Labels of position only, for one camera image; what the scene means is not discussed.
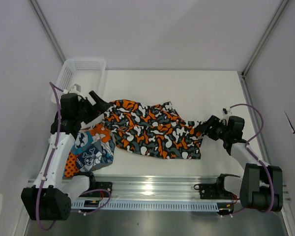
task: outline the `white laundry basket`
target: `white laundry basket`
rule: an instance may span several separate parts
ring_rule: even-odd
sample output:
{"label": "white laundry basket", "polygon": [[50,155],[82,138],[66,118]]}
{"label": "white laundry basket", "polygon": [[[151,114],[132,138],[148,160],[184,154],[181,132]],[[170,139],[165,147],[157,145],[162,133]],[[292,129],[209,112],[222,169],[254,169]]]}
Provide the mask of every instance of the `white laundry basket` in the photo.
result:
{"label": "white laundry basket", "polygon": [[[60,89],[69,90],[74,84],[78,84],[81,86],[83,95],[90,97],[88,93],[93,90],[101,97],[105,86],[105,79],[103,78],[105,67],[106,61],[103,59],[68,59],[64,62],[55,85]],[[57,95],[60,99],[61,92],[57,91]],[[56,103],[53,94],[51,101]]]}

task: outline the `white wall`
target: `white wall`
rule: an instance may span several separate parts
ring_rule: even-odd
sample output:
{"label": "white wall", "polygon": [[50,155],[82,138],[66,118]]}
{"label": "white wall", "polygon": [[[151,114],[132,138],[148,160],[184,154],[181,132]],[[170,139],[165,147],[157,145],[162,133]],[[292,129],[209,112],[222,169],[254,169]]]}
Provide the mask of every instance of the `white wall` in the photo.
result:
{"label": "white wall", "polygon": [[295,210],[295,134],[286,117],[295,128],[295,0],[249,72],[247,83],[265,118],[270,158],[283,170]]}
{"label": "white wall", "polygon": [[0,236],[11,233],[21,191],[43,161],[56,111],[48,82],[60,69],[29,3],[0,1]]}
{"label": "white wall", "polygon": [[38,0],[67,58],[242,71],[281,0]]}

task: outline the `folded clothing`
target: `folded clothing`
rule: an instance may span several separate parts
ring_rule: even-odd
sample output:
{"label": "folded clothing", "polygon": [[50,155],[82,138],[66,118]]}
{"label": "folded clothing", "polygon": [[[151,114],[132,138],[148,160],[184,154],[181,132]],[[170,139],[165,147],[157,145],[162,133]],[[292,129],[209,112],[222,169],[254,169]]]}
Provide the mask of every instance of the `folded clothing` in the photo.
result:
{"label": "folded clothing", "polygon": [[114,160],[115,143],[102,123],[79,133],[65,164],[64,177],[109,166]]}
{"label": "folded clothing", "polygon": [[116,100],[104,113],[104,126],[111,130],[119,148],[164,159],[200,159],[202,135],[198,121],[184,121],[171,102],[146,106]]}

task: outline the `white table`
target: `white table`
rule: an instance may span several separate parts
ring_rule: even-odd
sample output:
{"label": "white table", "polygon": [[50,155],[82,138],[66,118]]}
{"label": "white table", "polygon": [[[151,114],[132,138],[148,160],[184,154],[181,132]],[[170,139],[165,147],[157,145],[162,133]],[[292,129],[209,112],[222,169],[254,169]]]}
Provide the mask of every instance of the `white table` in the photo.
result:
{"label": "white table", "polygon": [[[103,99],[128,99],[146,105],[171,101],[184,120],[205,121],[211,115],[222,117],[222,108],[245,103],[236,71],[111,70],[105,72]],[[236,107],[233,115],[245,119],[244,139],[254,135],[246,107]],[[251,142],[259,155],[257,140]],[[121,176],[216,176],[221,173],[242,175],[242,167],[222,147],[222,141],[205,137],[200,160],[141,156],[116,147],[111,166],[95,171],[97,175]]]}

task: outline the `robotic arm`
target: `robotic arm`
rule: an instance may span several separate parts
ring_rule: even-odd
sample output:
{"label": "robotic arm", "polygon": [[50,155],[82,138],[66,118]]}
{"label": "robotic arm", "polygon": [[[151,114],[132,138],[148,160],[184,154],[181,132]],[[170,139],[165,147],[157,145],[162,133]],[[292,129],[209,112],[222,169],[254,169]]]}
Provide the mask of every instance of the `robotic arm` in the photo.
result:
{"label": "robotic arm", "polygon": [[[227,153],[244,169],[244,175],[241,179],[239,176],[221,174],[214,185],[215,193],[221,198],[230,193],[239,196],[244,208],[280,211],[283,206],[282,170],[259,160],[246,140],[242,139],[243,118],[229,116],[226,109],[223,112],[226,114],[223,119],[211,116],[197,130],[213,140],[222,140]],[[200,195],[206,199],[201,190]]]}
{"label": "robotic arm", "polygon": [[52,134],[43,166],[33,187],[24,188],[21,194],[31,220],[36,220],[37,212],[40,220],[66,220],[70,214],[71,203],[85,191],[96,188],[93,173],[83,172],[74,176],[65,186],[62,185],[66,160],[81,129],[81,122],[91,122],[111,106],[98,97],[94,91],[89,94],[96,102],[95,105],[77,93],[67,93],[61,96],[60,132],[58,133],[59,119],[56,114],[51,126]]}

